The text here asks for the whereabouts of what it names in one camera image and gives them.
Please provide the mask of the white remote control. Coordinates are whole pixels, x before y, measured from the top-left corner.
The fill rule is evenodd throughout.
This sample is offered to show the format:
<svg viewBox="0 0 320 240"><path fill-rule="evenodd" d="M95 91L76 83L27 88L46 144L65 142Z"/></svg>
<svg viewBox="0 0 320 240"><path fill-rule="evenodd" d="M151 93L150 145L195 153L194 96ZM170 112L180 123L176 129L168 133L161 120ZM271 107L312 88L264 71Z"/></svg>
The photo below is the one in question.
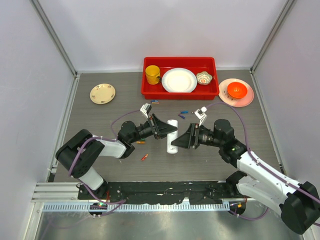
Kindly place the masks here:
<svg viewBox="0 0 320 240"><path fill-rule="evenodd" d="M174 126L176 128L178 128L178 121L175 119L170 119L167 121L167 123L171 126ZM167 134L167 138L166 138L166 152L168 154L177 154L178 153L178 147L172 145L172 141L174 141L176 138L178 137L178 130L171 132L169 134Z"/></svg>

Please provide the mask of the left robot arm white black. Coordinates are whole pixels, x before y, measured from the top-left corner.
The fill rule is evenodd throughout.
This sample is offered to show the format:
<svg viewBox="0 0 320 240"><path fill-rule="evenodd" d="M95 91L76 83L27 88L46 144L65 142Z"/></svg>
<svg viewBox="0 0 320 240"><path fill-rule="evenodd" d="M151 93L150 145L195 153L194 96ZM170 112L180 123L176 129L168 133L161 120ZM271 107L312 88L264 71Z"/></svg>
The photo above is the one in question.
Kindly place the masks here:
<svg viewBox="0 0 320 240"><path fill-rule="evenodd" d="M125 159L135 150L133 143L148 137L163 139L177 130L176 123L161 121L155 114L138 126L133 121L125 121L115 139L97 136L82 129L60 147L55 159L68 170L70 176L89 189L93 198L100 200L106 195L107 182L93 167L98 157Z"/></svg>

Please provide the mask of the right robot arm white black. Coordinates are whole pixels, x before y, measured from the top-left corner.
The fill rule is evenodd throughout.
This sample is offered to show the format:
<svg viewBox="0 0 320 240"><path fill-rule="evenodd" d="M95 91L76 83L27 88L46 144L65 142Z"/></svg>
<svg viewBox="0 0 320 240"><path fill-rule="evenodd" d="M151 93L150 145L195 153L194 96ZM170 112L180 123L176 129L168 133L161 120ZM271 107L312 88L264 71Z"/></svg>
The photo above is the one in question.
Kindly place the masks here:
<svg viewBox="0 0 320 240"><path fill-rule="evenodd" d="M320 218L320 197L310 182L300 183L259 158L235 138L226 119L214 122L213 129L197 123L172 141L173 146L196 149L200 145L217 147L221 158L237 169L226 181L226 193L233 198L251 197L277 213L296 234L304 234Z"/></svg>

